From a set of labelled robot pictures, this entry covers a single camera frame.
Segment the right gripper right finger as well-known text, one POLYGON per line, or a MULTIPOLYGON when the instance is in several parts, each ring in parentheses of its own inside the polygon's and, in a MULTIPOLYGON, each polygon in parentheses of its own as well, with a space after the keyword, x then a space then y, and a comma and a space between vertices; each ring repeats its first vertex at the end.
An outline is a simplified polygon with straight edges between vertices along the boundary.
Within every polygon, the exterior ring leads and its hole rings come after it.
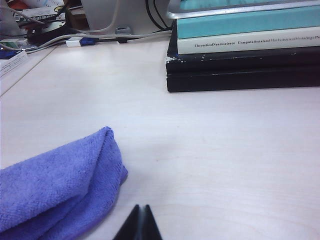
POLYGON ((151 207, 147 204, 142 210, 141 240, 162 240, 162 236, 151 207))

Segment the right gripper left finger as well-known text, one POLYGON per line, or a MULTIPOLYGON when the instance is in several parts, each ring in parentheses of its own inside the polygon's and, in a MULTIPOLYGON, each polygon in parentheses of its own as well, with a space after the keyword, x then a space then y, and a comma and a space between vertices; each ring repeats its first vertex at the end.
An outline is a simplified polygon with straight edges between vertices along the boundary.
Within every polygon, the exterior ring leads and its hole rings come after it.
POLYGON ((134 240, 138 232, 140 206, 136 204, 114 236, 113 240, 134 240))

